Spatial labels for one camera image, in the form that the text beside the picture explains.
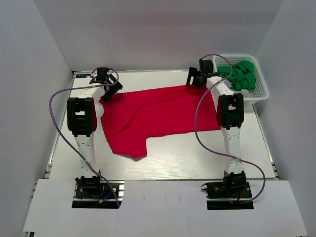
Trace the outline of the blue table label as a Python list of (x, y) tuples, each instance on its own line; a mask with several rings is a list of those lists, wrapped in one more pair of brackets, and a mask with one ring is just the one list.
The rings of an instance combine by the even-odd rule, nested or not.
[(90, 78), (91, 74), (76, 74), (75, 78), (84, 79), (84, 78)]

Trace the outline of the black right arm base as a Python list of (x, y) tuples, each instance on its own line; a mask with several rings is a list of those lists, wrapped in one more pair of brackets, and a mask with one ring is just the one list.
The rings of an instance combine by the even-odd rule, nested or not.
[(245, 172), (225, 174), (221, 182), (201, 185), (208, 210), (252, 210), (252, 193)]

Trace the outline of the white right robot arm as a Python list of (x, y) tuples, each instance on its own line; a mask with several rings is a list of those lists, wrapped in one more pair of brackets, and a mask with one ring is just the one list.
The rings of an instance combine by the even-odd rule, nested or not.
[(225, 156), (229, 161), (224, 169), (225, 176), (244, 173), (240, 152), (240, 128), (244, 121), (244, 101), (241, 93), (233, 93), (215, 72), (211, 59), (199, 59), (199, 67), (190, 67), (187, 76), (187, 85), (206, 88), (205, 94), (212, 94), (216, 109), (216, 121), (221, 128), (225, 153), (212, 153)]

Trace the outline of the green t shirt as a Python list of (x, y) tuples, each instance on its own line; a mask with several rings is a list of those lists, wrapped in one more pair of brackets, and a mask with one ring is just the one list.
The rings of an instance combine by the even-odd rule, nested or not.
[(227, 81), (232, 84), (232, 89), (241, 91), (247, 89), (253, 91), (256, 85), (256, 76), (254, 74), (254, 65), (246, 60), (242, 60), (232, 65), (232, 75)]

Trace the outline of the grey t shirt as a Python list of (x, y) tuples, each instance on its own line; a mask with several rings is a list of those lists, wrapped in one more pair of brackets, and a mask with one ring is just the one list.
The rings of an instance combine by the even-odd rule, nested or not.
[(252, 91), (248, 91), (247, 89), (242, 89), (241, 91), (237, 91), (237, 90), (234, 90), (232, 89), (232, 84), (230, 82), (225, 82), (225, 85), (233, 92), (233, 93), (240, 93), (243, 95), (244, 97), (244, 100), (246, 99), (251, 99), (253, 98), (253, 93)]

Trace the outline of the red t shirt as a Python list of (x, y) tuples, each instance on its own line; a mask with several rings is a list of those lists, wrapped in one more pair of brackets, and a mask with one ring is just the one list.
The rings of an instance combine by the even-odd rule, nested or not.
[(194, 131), (215, 131), (220, 126), (212, 95), (206, 88), (180, 85), (115, 94), (100, 100), (101, 124), (114, 154), (133, 159), (147, 155), (147, 139)]

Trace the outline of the white plastic basket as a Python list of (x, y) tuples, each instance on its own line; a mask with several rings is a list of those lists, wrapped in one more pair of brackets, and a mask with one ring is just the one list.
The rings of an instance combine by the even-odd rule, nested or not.
[(227, 78), (224, 83), (234, 93), (241, 93), (246, 106), (253, 105), (269, 97), (268, 88), (256, 58), (245, 54), (214, 56), (214, 71)]

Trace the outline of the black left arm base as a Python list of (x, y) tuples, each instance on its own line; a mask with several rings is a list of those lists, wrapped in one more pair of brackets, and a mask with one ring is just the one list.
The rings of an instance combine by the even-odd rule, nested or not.
[(118, 209), (124, 195), (124, 182), (107, 183), (100, 177), (76, 178), (72, 208)]

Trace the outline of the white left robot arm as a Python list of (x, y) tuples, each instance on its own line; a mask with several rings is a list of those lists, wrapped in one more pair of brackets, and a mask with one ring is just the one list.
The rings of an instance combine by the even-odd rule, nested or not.
[(110, 101), (112, 96), (123, 88), (115, 70), (99, 67), (92, 71), (89, 87), (78, 97), (67, 101), (67, 126), (75, 138), (81, 158), (81, 173), (92, 178), (100, 173), (94, 149), (94, 132), (97, 129), (97, 112), (95, 105), (100, 100)]

